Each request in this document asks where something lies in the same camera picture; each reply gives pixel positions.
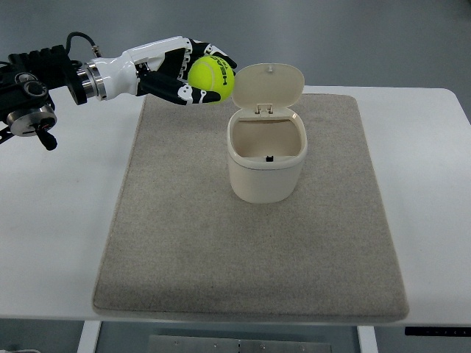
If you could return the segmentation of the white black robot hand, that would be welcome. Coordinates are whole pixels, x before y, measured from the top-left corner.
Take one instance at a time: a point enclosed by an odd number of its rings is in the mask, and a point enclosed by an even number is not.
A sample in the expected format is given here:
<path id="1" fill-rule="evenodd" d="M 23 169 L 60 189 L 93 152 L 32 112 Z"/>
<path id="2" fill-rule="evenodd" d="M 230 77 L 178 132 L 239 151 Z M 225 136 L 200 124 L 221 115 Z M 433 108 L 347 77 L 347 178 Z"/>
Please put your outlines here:
<path id="1" fill-rule="evenodd" d="M 152 94 L 179 105 L 216 103 L 222 100 L 220 93 L 188 84 L 193 64 L 211 56 L 224 60 L 230 73 L 237 67 L 216 46 L 176 36 L 128 49 L 116 58 L 95 58 L 88 64 L 88 70 L 101 100 L 128 93 Z"/>

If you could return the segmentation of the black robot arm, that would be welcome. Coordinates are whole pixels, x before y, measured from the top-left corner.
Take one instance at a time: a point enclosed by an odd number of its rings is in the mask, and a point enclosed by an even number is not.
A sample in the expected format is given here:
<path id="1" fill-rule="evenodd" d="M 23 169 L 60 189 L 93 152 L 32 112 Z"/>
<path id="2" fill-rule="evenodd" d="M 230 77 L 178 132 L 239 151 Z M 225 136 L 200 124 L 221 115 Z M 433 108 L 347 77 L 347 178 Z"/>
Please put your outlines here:
<path id="1" fill-rule="evenodd" d="M 46 150 L 57 147 L 49 132 L 56 123 L 50 91 L 66 87 L 76 104 L 89 98 L 105 99 L 105 87 L 94 64 L 69 57 L 71 45 L 58 45 L 29 53 L 10 54 L 1 62 L 1 142 L 37 137 Z"/>

